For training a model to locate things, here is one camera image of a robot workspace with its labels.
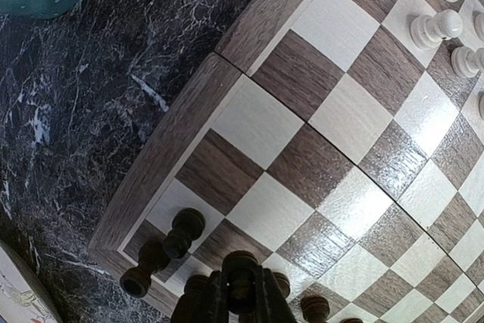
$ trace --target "marble surface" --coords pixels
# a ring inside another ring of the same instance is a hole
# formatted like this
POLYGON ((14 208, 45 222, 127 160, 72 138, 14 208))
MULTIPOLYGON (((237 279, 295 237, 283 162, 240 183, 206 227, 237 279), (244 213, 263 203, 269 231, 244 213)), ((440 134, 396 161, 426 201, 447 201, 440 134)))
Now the marble surface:
POLYGON ((0 16, 0 238, 65 322, 157 322, 86 246, 189 76, 250 0, 82 0, 0 16))

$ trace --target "black marble countertop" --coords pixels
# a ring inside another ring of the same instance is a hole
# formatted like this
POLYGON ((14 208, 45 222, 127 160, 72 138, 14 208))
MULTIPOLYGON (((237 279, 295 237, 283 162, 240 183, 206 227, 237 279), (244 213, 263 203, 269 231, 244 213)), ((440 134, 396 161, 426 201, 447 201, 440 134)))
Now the black marble countertop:
POLYGON ((0 16, 0 239, 67 322, 157 322, 89 259, 111 196, 250 0, 82 0, 50 21, 0 16))

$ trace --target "dark marble table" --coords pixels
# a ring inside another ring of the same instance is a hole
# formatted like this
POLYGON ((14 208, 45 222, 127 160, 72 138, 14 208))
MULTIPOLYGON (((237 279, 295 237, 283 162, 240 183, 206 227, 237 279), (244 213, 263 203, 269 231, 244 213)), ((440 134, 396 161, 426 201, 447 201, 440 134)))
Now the dark marble table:
POLYGON ((0 16, 0 238, 65 322, 157 322, 86 246, 190 75, 250 0, 83 0, 0 16))

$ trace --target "chessboard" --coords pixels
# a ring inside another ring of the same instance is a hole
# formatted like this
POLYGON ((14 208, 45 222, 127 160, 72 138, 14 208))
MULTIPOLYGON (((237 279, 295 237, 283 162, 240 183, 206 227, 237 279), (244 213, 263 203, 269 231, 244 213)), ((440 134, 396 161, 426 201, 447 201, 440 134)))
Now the chessboard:
POLYGON ((193 207, 202 237, 147 297, 167 315, 192 274, 248 250, 288 276, 299 321, 299 301, 317 294, 328 323, 474 323, 484 76, 457 76, 451 53, 484 47, 473 28, 483 2, 254 0, 120 185, 93 257, 118 278, 193 207), (447 9, 462 34, 417 48, 411 22, 447 9))

